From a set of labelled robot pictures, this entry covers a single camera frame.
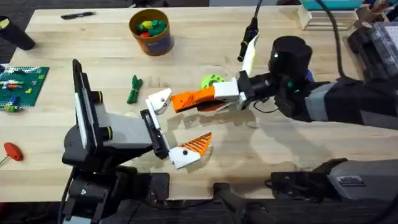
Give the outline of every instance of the pen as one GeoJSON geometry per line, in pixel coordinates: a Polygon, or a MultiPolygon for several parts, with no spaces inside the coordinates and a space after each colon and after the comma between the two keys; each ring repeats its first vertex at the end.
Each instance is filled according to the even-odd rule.
{"type": "Polygon", "coordinates": [[[85,16],[92,16],[95,15],[95,12],[82,12],[82,13],[75,13],[75,14],[67,14],[61,16],[62,19],[75,19],[77,17],[85,17],[85,16]]]}

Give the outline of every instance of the cable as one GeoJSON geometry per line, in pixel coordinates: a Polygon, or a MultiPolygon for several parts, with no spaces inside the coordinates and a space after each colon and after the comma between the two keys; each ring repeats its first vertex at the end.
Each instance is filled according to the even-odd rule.
{"type": "Polygon", "coordinates": [[[144,200],[143,202],[144,202],[146,205],[148,205],[148,206],[150,206],[150,207],[152,207],[152,208],[159,209],[159,210],[185,210],[185,209],[188,209],[188,208],[193,208],[193,207],[197,207],[197,206],[200,206],[200,205],[206,205],[206,204],[208,204],[208,203],[212,203],[212,202],[213,202],[213,199],[211,199],[211,200],[205,200],[205,201],[198,202],[198,203],[194,203],[194,204],[187,205],[187,206],[184,206],[184,207],[166,207],[166,206],[161,207],[161,206],[153,205],[153,204],[151,204],[151,203],[149,203],[149,202],[146,202],[145,200],[144,200]]]}
{"type": "Polygon", "coordinates": [[[336,19],[333,16],[333,14],[329,11],[325,3],[323,3],[322,0],[315,0],[321,7],[322,9],[326,12],[326,14],[329,17],[329,20],[331,22],[331,25],[333,26],[333,33],[335,34],[335,40],[336,40],[336,54],[337,54],[337,68],[338,68],[338,73],[340,74],[341,78],[349,78],[347,77],[346,74],[343,71],[343,65],[341,63],[341,48],[340,48],[340,37],[338,35],[338,30],[337,30],[337,24],[336,24],[336,19]]]}
{"type": "Polygon", "coordinates": [[[257,100],[256,102],[253,103],[253,108],[256,109],[256,110],[258,110],[258,111],[260,111],[261,113],[273,113],[273,112],[279,110],[278,108],[276,108],[276,109],[274,109],[274,110],[272,110],[272,111],[263,111],[263,110],[261,110],[261,109],[259,109],[259,108],[257,107],[257,104],[258,104],[260,101],[261,101],[262,103],[265,103],[265,102],[267,102],[268,100],[269,100],[269,97],[267,97],[267,98],[265,98],[265,99],[263,99],[263,100],[257,100]]]}
{"type": "Polygon", "coordinates": [[[257,15],[259,14],[259,10],[260,10],[261,4],[262,4],[262,0],[259,0],[259,1],[257,2],[256,11],[255,11],[255,13],[254,13],[254,17],[255,17],[255,18],[257,18],[257,15]]]}
{"type": "Polygon", "coordinates": [[[136,215],[138,208],[142,205],[142,201],[139,202],[139,204],[137,205],[137,207],[134,209],[134,211],[132,211],[131,216],[129,218],[129,221],[127,222],[127,224],[130,224],[131,219],[133,218],[134,215],[136,215]]]}
{"type": "Polygon", "coordinates": [[[75,172],[76,172],[76,168],[72,168],[72,171],[70,171],[70,175],[69,175],[67,184],[65,186],[65,190],[63,190],[62,199],[61,199],[61,205],[60,205],[60,209],[58,210],[57,224],[62,224],[62,218],[63,218],[62,217],[62,211],[63,211],[63,208],[65,207],[65,201],[67,199],[69,186],[70,186],[70,183],[72,182],[72,178],[75,175],[75,172]]]}

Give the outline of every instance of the blue object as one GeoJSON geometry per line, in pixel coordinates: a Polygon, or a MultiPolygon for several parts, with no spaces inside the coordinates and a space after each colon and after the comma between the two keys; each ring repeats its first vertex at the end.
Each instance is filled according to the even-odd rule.
{"type": "MultiPolygon", "coordinates": [[[[352,10],[361,6],[363,0],[323,0],[330,10],[352,10]]],[[[315,0],[302,0],[306,10],[322,10],[322,7],[315,0]]]]}
{"type": "Polygon", "coordinates": [[[13,95],[10,99],[10,101],[8,102],[9,105],[16,105],[18,101],[18,96],[13,95]]]}
{"type": "Polygon", "coordinates": [[[308,70],[307,72],[307,76],[306,76],[307,80],[310,82],[315,82],[315,80],[313,79],[312,73],[310,70],[308,70]]]}

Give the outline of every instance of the red object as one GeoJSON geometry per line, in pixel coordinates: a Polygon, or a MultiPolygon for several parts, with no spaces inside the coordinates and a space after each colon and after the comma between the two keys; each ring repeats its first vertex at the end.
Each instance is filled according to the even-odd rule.
{"type": "Polygon", "coordinates": [[[21,161],[23,160],[23,156],[21,153],[21,150],[18,148],[18,146],[14,145],[13,143],[6,142],[4,143],[4,148],[6,150],[7,156],[9,156],[11,159],[14,159],[15,161],[21,161]]]}
{"type": "Polygon", "coordinates": [[[149,33],[147,33],[147,32],[142,33],[142,34],[140,34],[139,36],[140,36],[140,37],[143,37],[143,38],[148,38],[148,37],[150,37],[149,33]]]}

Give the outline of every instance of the table surface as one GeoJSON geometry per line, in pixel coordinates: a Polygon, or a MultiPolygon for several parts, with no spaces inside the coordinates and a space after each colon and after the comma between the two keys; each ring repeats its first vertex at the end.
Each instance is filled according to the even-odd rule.
{"type": "MultiPolygon", "coordinates": [[[[37,10],[27,33],[37,42],[30,51],[17,49],[11,65],[48,66],[50,71],[36,106],[19,114],[0,113],[0,142],[13,142],[23,151],[22,162],[0,165],[0,202],[60,200],[71,167],[61,162],[63,139],[75,124],[72,59],[77,58],[94,90],[101,90],[110,113],[140,117],[144,99],[170,87],[174,93],[197,90],[205,75],[227,79],[238,74],[236,60],[253,7],[165,8],[175,45],[166,55],[147,56],[128,28],[139,9],[95,9],[97,15],[64,21],[60,15],[85,10],[37,10]],[[144,81],[138,104],[127,105],[131,77],[144,81]]],[[[317,81],[338,77],[335,40],[329,31],[298,28],[297,6],[262,7],[254,73],[267,71],[272,41],[297,35],[313,49],[310,70],[317,81]]],[[[348,33],[342,32],[342,38],[348,33]]],[[[342,45],[346,74],[358,78],[354,59],[342,45]]],[[[274,109],[272,101],[265,110],[274,109]]],[[[141,172],[168,172],[170,198],[209,198],[214,182],[229,182],[247,197],[271,198],[264,181],[274,171],[312,170],[338,157],[373,161],[398,157],[398,132],[340,123],[304,123],[279,112],[254,109],[236,112],[175,114],[159,117],[171,143],[181,144],[208,131],[211,147],[203,158],[176,170],[153,152],[125,165],[141,172]]]]}

